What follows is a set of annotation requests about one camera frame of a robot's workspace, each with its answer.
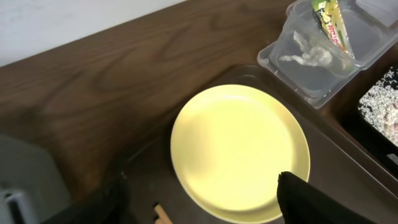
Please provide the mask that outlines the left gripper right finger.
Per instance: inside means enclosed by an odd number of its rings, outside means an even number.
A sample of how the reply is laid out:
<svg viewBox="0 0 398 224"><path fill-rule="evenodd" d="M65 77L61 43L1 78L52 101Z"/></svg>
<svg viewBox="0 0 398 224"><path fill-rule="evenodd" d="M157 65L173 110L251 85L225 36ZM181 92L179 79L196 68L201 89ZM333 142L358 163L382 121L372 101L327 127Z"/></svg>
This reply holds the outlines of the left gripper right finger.
<svg viewBox="0 0 398 224"><path fill-rule="evenodd" d="M286 224L372 224L291 172L278 178L277 201Z"/></svg>

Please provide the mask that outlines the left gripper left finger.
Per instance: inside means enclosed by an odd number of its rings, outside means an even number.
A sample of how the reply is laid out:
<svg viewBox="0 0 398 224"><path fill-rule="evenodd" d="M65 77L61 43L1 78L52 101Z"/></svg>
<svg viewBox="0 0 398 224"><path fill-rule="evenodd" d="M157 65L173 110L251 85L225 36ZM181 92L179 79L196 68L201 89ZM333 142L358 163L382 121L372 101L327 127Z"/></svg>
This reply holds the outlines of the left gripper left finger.
<svg viewBox="0 0 398 224"><path fill-rule="evenodd" d="M128 206L126 178L117 177L43 224L119 223Z"/></svg>

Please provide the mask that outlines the white tissue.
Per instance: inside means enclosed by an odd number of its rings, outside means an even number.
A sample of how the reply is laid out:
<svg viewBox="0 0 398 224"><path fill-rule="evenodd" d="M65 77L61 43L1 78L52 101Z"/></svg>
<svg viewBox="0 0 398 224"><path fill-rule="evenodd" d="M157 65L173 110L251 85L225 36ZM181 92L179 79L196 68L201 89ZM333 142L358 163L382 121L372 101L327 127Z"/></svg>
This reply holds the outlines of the white tissue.
<svg viewBox="0 0 398 224"><path fill-rule="evenodd" d="M301 34L294 31L293 39L298 44L302 55L283 55L279 60L285 62L297 62L309 67L329 67L332 64L332 54L322 46L310 44Z"/></svg>

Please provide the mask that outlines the green yellow snack wrapper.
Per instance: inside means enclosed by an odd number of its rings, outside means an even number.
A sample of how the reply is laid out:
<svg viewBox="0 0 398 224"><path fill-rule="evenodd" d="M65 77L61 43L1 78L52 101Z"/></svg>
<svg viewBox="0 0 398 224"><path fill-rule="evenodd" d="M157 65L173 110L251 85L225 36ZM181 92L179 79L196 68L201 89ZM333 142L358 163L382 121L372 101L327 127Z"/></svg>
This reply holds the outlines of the green yellow snack wrapper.
<svg viewBox="0 0 398 224"><path fill-rule="evenodd" d="M311 0L318 26L342 52L354 58L338 0Z"/></svg>

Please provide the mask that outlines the grey plastic dishwasher rack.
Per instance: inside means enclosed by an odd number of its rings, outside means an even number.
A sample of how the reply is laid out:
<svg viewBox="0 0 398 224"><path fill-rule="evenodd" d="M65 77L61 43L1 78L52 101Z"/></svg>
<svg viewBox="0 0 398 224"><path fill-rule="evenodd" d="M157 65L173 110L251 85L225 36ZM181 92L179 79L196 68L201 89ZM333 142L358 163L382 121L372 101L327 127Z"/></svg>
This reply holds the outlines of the grey plastic dishwasher rack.
<svg viewBox="0 0 398 224"><path fill-rule="evenodd" d="M50 155L1 135L1 223L42 223L72 202Z"/></svg>

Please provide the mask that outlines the spilled rice food waste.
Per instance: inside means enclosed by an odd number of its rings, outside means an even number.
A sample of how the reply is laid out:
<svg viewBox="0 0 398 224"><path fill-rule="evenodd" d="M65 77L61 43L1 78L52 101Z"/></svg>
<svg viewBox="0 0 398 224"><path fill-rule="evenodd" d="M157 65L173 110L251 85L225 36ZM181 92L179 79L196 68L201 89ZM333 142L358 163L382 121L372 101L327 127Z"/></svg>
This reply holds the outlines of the spilled rice food waste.
<svg viewBox="0 0 398 224"><path fill-rule="evenodd" d="M362 118L397 146L397 68L391 67L359 100Z"/></svg>

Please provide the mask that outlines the dark brown serving tray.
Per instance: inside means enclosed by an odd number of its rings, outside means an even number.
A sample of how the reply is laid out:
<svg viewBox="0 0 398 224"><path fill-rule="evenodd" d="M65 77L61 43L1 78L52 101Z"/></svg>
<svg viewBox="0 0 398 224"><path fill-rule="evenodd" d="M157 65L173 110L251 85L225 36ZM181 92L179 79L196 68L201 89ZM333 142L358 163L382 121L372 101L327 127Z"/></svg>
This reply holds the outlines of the dark brown serving tray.
<svg viewBox="0 0 398 224"><path fill-rule="evenodd" d="M310 185L375 223L397 222L397 186L385 186L369 165L347 154L353 144L267 70L237 65L208 83L208 87L240 84L262 90L283 103L300 123L311 156ZM153 223L160 204L174 223L218 223L184 191L170 159L170 134L179 112L175 107L154 121L120 155L127 179L128 212L133 223Z"/></svg>

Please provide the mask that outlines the wooden chopstick right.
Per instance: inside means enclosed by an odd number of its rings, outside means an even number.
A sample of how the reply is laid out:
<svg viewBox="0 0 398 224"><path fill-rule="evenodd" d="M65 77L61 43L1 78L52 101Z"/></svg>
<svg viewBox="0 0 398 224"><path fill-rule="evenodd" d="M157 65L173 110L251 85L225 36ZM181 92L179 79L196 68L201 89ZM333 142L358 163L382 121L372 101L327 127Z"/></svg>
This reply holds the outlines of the wooden chopstick right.
<svg viewBox="0 0 398 224"><path fill-rule="evenodd" d="M155 224L173 224L173 222L159 203L154 207L154 211L157 214Z"/></svg>

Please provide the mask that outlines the yellow round plate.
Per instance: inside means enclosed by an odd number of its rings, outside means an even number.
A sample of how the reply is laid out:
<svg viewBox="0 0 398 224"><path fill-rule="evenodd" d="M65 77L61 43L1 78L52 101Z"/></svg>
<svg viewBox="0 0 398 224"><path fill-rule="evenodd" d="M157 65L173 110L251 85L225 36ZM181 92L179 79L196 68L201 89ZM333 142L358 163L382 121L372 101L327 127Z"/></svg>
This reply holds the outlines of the yellow round plate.
<svg viewBox="0 0 398 224"><path fill-rule="evenodd" d="M282 212L278 177L310 175L310 151L295 116L245 85L219 85L188 100L170 137L174 171L204 211L231 223L267 223Z"/></svg>

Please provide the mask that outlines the black rectangular tray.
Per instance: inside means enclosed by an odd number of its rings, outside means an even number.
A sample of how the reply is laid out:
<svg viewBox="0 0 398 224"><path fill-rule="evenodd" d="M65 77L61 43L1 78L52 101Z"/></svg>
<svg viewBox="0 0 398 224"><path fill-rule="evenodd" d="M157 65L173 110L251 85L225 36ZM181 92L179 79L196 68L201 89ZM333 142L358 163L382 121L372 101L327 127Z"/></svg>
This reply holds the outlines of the black rectangular tray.
<svg viewBox="0 0 398 224"><path fill-rule="evenodd" d="M397 146L370 126L359 113L360 98L397 63L390 63L370 72L364 72L344 92L342 107L337 110L337 120L370 155L380 162L394 177L397 177Z"/></svg>

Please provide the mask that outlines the clear plastic bin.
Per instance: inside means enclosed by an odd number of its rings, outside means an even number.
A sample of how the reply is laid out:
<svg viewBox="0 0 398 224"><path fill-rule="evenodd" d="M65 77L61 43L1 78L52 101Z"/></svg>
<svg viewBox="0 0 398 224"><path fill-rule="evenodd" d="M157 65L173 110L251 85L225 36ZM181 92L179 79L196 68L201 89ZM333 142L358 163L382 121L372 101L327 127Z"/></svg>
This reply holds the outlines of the clear plastic bin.
<svg viewBox="0 0 398 224"><path fill-rule="evenodd" d="M397 43L397 1L339 1L354 58L327 38L313 14L311 1L295 1L286 10L287 20L279 38L257 55L260 66L270 70L314 108L322 107L359 72L368 69ZM302 55L293 34L328 50L329 67L309 67L279 60Z"/></svg>

